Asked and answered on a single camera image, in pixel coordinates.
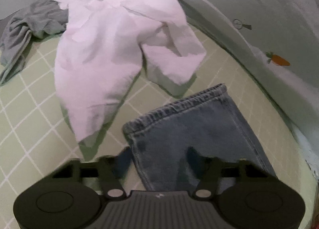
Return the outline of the blue denim jeans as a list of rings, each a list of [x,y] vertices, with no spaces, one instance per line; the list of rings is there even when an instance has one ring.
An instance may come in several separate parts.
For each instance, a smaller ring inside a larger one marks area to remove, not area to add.
[[[148,191],[193,191],[198,184],[195,173],[204,169],[198,156],[231,163],[246,159],[274,174],[224,84],[152,110],[122,130]]]

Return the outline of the white shirt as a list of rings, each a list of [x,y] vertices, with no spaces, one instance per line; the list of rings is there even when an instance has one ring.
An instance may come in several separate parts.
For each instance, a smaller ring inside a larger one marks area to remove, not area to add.
[[[171,95],[190,86],[206,50],[178,0],[54,0],[68,11],[55,87],[76,140],[93,147],[137,75]]]

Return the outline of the light blue carrot-print sheet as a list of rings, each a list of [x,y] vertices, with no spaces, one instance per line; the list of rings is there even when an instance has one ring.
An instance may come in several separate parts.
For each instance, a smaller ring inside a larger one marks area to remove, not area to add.
[[[318,0],[179,0],[288,117],[318,173]]]

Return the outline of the grey t-shirt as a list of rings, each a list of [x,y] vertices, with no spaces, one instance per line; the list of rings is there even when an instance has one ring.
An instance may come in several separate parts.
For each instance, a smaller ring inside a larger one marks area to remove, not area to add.
[[[66,30],[68,10],[54,0],[38,0],[17,11],[7,23],[1,36],[1,85],[24,69],[23,52],[33,37],[43,39]]]

